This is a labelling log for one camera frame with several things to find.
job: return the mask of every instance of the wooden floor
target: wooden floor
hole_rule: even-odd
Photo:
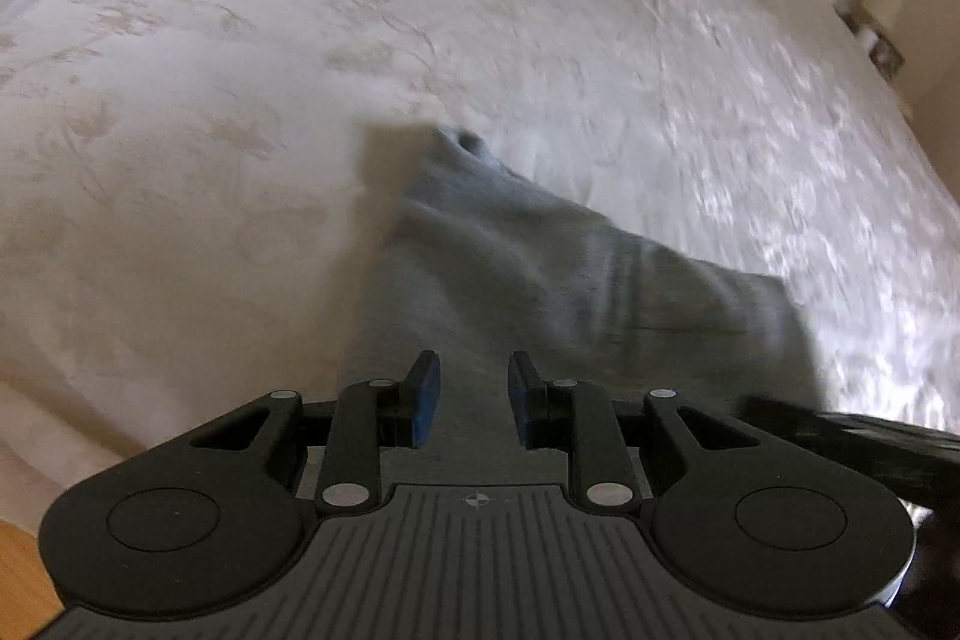
[[[0,640],[25,640],[60,609],[37,540],[0,522]]]

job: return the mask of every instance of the white wall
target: white wall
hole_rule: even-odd
[[[904,0],[893,39],[906,59],[896,87],[916,110],[960,57],[960,1]]]
[[[960,201],[960,59],[915,108],[914,133],[944,185]]]

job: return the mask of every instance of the gray cloth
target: gray cloth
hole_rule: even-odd
[[[514,175],[481,140],[437,131],[371,276],[343,381],[400,379],[436,350],[430,442],[384,455],[386,482],[563,480],[525,453],[510,352],[546,380],[640,397],[670,386],[728,408],[745,392],[819,405],[808,339],[779,280],[692,261]]]

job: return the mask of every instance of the white duvet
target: white duvet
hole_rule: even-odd
[[[44,0],[0,25],[0,516],[332,394],[408,124],[784,276],[829,403],[952,423],[960,214],[824,0]]]

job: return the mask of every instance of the wrinkled fabric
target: wrinkled fabric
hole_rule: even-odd
[[[954,425],[960,215],[825,0],[43,0],[0,23],[0,514],[332,395],[421,124],[780,277],[832,407]]]
[[[436,351],[426,447],[385,452],[383,479],[563,482],[564,453],[525,453],[507,360],[546,380],[642,399],[657,387],[733,412],[743,394],[819,408],[803,324],[780,280],[685,258],[537,188],[476,135],[433,133],[370,276],[343,383],[402,378]]]

